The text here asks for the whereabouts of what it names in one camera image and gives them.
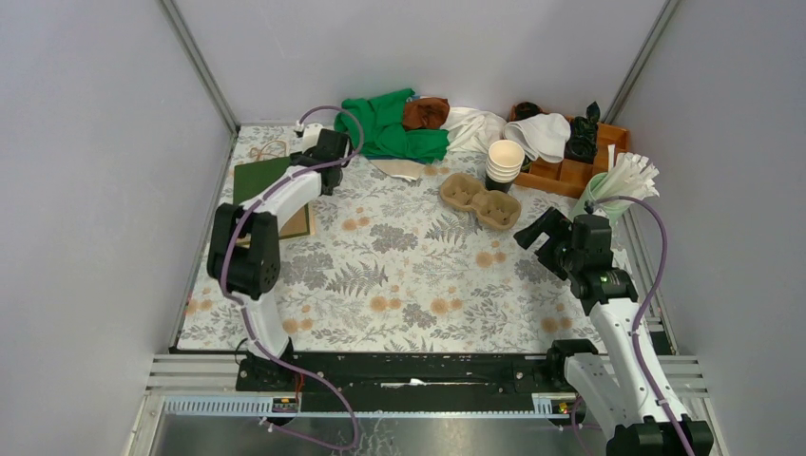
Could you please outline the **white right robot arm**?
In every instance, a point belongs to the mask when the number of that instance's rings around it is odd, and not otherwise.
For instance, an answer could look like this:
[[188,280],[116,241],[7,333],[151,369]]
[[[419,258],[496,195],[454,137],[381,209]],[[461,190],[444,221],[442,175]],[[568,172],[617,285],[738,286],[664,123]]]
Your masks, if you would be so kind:
[[642,328],[644,309],[629,275],[616,267],[606,218],[567,218],[547,209],[514,236],[528,249],[539,236],[541,265],[570,284],[596,328],[609,358],[608,373],[587,339],[556,340],[547,352],[545,377],[555,390],[572,388],[585,401],[606,438],[608,455],[708,455],[715,438],[694,419],[671,387]]

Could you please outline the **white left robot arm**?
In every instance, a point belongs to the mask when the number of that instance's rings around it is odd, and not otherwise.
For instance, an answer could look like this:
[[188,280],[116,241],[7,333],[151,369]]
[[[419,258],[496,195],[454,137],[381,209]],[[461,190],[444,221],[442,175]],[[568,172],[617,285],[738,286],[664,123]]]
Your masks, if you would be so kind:
[[206,271],[237,306],[249,351],[264,358],[259,379],[271,390],[294,381],[295,366],[283,357],[290,337],[275,297],[280,277],[279,232],[300,209],[341,183],[354,148],[346,133],[324,128],[311,147],[290,155],[284,173],[251,199],[224,203],[214,215]]

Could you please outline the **wooden compartment tray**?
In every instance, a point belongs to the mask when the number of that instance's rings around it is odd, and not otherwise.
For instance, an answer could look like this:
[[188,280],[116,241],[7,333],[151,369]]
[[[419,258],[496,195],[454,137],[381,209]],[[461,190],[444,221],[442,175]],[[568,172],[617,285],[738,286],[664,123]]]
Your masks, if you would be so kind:
[[537,158],[522,166],[522,172],[514,180],[514,184],[578,199],[595,175],[609,169],[610,145],[614,147],[616,153],[631,151],[631,133],[628,129],[617,125],[599,123],[597,154],[592,163],[571,158],[563,158],[562,161],[552,163]]

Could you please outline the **green cloth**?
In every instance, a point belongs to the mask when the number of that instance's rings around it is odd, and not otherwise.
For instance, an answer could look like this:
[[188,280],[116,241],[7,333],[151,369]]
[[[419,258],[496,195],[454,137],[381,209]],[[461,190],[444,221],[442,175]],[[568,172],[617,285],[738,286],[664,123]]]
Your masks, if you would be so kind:
[[404,88],[370,99],[347,99],[341,107],[347,112],[336,115],[334,129],[347,133],[358,143],[364,133],[362,154],[367,158],[392,158],[422,163],[441,161],[447,154],[448,132],[440,129],[405,130],[404,106],[419,97]]

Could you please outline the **green straw holder cup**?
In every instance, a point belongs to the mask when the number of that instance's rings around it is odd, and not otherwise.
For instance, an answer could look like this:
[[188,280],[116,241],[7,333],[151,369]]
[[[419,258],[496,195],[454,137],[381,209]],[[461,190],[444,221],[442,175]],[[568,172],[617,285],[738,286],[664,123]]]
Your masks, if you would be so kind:
[[[606,195],[600,190],[603,182],[606,179],[606,173],[600,173],[591,178],[583,194],[579,197],[574,207],[570,210],[567,217],[574,220],[577,216],[585,213],[585,206],[592,201],[601,200],[606,198]],[[607,217],[611,224],[615,224],[618,218],[629,208],[632,204],[631,201],[616,199],[611,202],[597,204],[593,207],[593,215]]]

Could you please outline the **cardboard cup carrier tray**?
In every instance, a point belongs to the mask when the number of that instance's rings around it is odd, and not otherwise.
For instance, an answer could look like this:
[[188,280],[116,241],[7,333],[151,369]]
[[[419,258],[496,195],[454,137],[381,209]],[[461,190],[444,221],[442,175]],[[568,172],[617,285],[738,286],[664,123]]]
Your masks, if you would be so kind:
[[441,184],[438,195],[449,207],[474,213],[491,229],[511,229],[521,216],[521,203],[507,193],[487,190],[484,183],[467,173],[454,173]]

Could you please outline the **black crumpled bag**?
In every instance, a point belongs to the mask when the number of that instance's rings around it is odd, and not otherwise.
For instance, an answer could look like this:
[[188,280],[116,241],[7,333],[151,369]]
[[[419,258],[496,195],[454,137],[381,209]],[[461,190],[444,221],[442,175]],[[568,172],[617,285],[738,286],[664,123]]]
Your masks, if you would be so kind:
[[574,117],[570,122],[570,137],[566,142],[565,158],[592,164],[597,155],[597,140],[601,110],[597,102],[591,103],[584,116]]

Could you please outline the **white paper straws bundle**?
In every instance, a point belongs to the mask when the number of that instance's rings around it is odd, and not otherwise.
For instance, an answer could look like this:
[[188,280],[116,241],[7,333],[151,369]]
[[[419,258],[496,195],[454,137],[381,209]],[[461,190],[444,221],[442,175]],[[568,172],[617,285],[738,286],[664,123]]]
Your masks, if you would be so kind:
[[660,170],[646,156],[614,151],[606,174],[600,187],[606,198],[624,196],[644,200],[660,195],[655,183]]

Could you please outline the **stack of paper cups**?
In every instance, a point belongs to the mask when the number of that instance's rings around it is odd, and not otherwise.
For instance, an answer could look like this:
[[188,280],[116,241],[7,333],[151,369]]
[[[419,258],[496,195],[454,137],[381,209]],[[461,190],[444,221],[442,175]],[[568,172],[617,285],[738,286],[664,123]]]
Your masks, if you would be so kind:
[[524,158],[523,147],[511,140],[494,142],[488,150],[485,169],[485,188],[507,193],[521,173]]

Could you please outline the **white folded towel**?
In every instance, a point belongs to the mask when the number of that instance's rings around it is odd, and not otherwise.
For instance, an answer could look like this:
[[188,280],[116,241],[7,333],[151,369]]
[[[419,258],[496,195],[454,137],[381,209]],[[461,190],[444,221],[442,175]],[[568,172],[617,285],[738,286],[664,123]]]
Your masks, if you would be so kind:
[[503,130],[503,138],[518,143],[532,162],[562,162],[570,136],[569,121],[558,113],[538,114],[509,122]]

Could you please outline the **brown cloth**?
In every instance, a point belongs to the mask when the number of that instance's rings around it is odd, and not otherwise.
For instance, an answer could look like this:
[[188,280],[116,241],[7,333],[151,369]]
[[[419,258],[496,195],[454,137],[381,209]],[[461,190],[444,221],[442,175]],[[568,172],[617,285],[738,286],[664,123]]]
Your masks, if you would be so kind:
[[447,99],[419,98],[405,104],[402,125],[405,130],[440,129],[448,119],[450,110]]

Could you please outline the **white cloth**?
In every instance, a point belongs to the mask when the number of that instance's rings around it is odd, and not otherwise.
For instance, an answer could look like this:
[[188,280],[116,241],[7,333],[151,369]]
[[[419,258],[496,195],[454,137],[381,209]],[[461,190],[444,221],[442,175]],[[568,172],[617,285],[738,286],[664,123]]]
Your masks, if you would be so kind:
[[452,106],[442,125],[448,132],[447,151],[487,154],[489,147],[503,138],[506,123],[489,111]]

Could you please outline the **floral table mat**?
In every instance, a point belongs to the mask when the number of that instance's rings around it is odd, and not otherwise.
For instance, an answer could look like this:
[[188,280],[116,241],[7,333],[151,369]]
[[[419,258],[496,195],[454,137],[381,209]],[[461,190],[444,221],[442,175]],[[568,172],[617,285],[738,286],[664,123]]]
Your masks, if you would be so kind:
[[275,288],[282,327],[300,351],[531,352],[556,339],[599,343],[567,284],[439,197],[454,173],[486,159],[450,152],[420,179],[352,161],[332,196],[308,209],[314,231],[283,240]]

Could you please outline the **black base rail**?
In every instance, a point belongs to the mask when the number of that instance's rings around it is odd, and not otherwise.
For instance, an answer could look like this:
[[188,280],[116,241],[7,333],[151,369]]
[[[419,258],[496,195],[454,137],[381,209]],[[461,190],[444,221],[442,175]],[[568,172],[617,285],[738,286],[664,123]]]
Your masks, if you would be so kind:
[[287,393],[304,412],[527,412],[535,394],[574,389],[552,356],[298,351],[285,366],[253,354],[237,391]]

